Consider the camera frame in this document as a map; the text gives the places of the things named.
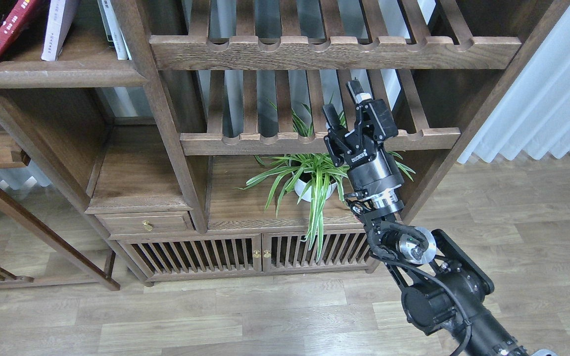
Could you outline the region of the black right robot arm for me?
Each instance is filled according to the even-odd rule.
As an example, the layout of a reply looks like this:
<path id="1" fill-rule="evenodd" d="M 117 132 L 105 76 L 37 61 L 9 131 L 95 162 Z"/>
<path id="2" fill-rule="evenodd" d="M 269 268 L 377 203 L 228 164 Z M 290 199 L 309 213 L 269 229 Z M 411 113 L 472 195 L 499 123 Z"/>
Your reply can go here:
<path id="1" fill-rule="evenodd" d="M 323 107 L 328 122 L 324 142 L 333 164 L 347 164 L 353 192 L 344 196 L 364 225 L 371 257 L 381 261 L 402 291 L 407 321 L 430 335 L 448 330 L 459 346 L 453 354 L 526 356 L 525 347 L 484 304 L 494 284 L 442 230 L 405 225 L 395 216 L 404 207 L 396 190 L 404 183 L 384 148 L 398 135 L 386 103 L 375 100 L 357 80 L 347 83 L 356 120 L 349 131 L 332 104 Z"/>

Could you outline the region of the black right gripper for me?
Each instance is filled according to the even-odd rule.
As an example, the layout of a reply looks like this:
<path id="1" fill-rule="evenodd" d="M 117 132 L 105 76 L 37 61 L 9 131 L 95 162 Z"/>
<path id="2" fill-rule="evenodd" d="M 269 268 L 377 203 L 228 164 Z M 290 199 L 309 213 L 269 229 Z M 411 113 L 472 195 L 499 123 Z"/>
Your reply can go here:
<path id="1" fill-rule="evenodd" d="M 328 133 L 324 142 L 336 167 L 346 165 L 352 192 L 345 198 L 356 205 L 354 212 L 380 210 L 382 216 L 400 212 L 403 201 L 396 192 L 404 184 L 402 172 L 383 143 L 396 137 L 398 128 L 382 99 L 363 90 L 359 81 L 346 84 L 355 103 L 354 129 L 341 124 L 333 104 L 323 105 Z"/>

